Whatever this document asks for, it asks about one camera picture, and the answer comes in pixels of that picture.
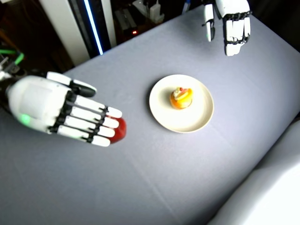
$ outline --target blue light strip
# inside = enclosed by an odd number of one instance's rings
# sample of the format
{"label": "blue light strip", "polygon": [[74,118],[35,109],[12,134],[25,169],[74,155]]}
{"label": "blue light strip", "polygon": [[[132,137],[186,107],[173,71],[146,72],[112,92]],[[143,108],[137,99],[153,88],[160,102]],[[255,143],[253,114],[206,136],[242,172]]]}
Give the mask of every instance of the blue light strip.
{"label": "blue light strip", "polygon": [[96,29],[96,26],[95,26],[95,22],[94,22],[94,19],[93,19],[93,14],[92,14],[92,11],[90,10],[89,0],[84,0],[84,4],[85,4],[85,7],[86,7],[86,11],[88,12],[90,24],[92,25],[92,29],[93,29],[95,40],[96,40],[96,43],[97,43],[97,46],[98,46],[98,49],[99,49],[99,53],[100,53],[100,55],[103,55],[103,51],[102,51],[102,47],[101,47],[101,44],[100,44],[99,36],[98,36],[97,29]]}

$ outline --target round plate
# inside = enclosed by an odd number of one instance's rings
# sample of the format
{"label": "round plate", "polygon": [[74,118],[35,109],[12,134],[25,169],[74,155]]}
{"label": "round plate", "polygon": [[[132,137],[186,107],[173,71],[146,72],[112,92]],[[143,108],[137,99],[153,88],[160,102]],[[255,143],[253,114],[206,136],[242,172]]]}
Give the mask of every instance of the round plate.
{"label": "round plate", "polygon": [[[188,108],[177,110],[171,106],[170,94],[177,87],[193,90],[193,101]],[[170,75],[158,81],[150,93],[149,104],[154,118],[163,127],[178,133],[203,128],[214,112],[214,102],[208,89],[187,75]]]}

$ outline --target gray table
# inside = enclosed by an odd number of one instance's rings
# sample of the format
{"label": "gray table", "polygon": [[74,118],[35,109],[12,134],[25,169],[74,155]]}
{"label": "gray table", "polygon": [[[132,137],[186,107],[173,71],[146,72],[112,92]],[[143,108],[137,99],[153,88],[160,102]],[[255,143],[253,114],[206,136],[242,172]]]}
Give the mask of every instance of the gray table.
{"label": "gray table", "polygon": [[[300,110],[300,54],[257,19],[226,57],[222,22],[205,37],[203,8],[69,71],[124,112],[127,137],[100,148],[26,127],[0,111],[1,225],[204,224]],[[152,117],[160,78],[193,76],[211,91],[203,130],[177,134]]]}

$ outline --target robotic hand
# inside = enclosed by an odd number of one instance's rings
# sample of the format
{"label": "robotic hand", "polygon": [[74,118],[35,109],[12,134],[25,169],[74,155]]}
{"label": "robotic hand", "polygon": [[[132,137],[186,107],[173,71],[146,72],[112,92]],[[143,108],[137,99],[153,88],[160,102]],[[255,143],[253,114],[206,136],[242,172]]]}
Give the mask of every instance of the robotic hand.
{"label": "robotic hand", "polygon": [[203,0],[204,26],[210,42],[215,36],[213,3],[223,18],[225,53],[233,56],[250,38],[251,14],[247,0]]}
{"label": "robotic hand", "polygon": [[0,72],[1,98],[7,98],[12,115],[41,132],[109,146],[122,112],[86,98],[97,91],[89,84],[55,72],[41,76],[16,79]]}

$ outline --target cupcake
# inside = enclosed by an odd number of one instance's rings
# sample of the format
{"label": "cupcake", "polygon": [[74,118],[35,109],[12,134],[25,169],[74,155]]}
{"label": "cupcake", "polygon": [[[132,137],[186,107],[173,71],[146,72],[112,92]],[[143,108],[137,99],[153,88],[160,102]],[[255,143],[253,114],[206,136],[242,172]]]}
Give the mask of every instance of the cupcake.
{"label": "cupcake", "polygon": [[189,107],[193,100],[193,90],[190,88],[177,88],[170,95],[170,102],[175,109],[185,109]]}

